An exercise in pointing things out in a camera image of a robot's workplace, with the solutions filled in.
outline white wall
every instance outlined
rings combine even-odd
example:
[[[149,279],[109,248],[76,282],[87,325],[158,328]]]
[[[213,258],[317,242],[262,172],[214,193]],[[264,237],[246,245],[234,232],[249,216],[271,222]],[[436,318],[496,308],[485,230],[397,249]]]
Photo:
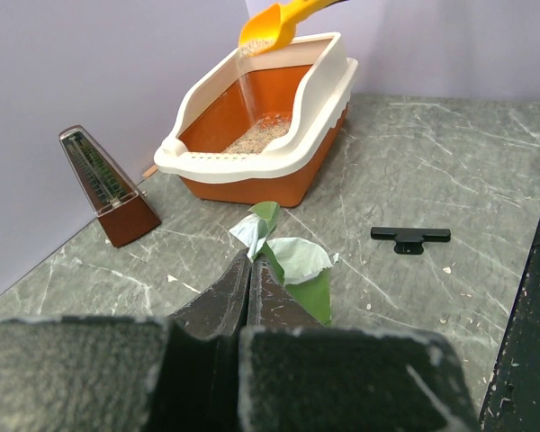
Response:
[[[540,101],[540,0],[350,0],[298,30],[343,34],[359,92]]]
[[[0,293],[94,217],[59,132],[82,124],[140,180],[247,18],[243,0],[0,1]]]

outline marble tabletop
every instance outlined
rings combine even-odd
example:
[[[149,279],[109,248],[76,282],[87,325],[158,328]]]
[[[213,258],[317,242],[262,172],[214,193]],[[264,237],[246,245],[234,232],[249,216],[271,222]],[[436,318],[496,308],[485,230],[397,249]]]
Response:
[[[0,297],[0,316],[166,315],[226,269],[248,206],[194,198],[174,175],[142,184],[163,224],[115,249],[98,222]],[[478,408],[540,215],[540,103],[355,95],[305,201],[277,237],[340,254],[335,326],[444,334]],[[399,256],[372,226],[449,228]]]

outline white litter box rim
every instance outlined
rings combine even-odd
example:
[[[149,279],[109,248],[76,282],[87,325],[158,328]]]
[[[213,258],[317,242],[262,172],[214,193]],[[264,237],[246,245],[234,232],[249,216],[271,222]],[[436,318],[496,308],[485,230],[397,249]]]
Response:
[[[186,93],[178,110],[174,128],[154,155],[158,169],[200,183],[225,184],[251,178],[270,179],[288,176],[306,166],[315,155],[328,131],[336,126],[342,112],[346,109],[352,86],[356,80],[358,62],[355,59],[346,59],[344,74],[341,75],[330,97],[323,104],[296,148],[285,154],[280,152],[280,148],[287,145],[297,133],[301,120],[302,96],[312,72],[320,66],[322,59],[329,54],[340,38],[340,33],[331,32],[295,38],[292,42],[302,43],[331,39],[331,43],[322,51],[298,85],[292,108],[291,128],[283,137],[271,141],[265,151],[258,155],[190,152],[185,144],[178,139],[178,136],[183,132],[182,126],[185,121],[187,105],[198,88],[202,87],[238,55],[237,49],[232,51]]]

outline litter box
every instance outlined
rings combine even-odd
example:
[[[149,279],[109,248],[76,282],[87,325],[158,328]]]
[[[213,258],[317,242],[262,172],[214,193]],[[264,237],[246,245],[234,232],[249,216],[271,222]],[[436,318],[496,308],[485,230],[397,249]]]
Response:
[[[235,49],[186,94],[154,155],[197,197],[295,207],[311,186],[347,114],[358,62],[340,33],[295,38],[285,49],[239,58]],[[255,121],[281,117],[288,132],[259,154],[222,153],[251,127],[239,78],[249,82]]]

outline metronome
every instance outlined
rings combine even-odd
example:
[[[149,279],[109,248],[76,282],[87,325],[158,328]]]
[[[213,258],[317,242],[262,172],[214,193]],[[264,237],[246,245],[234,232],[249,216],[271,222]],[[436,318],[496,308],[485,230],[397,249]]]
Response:
[[[142,192],[82,126],[63,130],[58,138],[113,246],[127,245],[160,225]]]

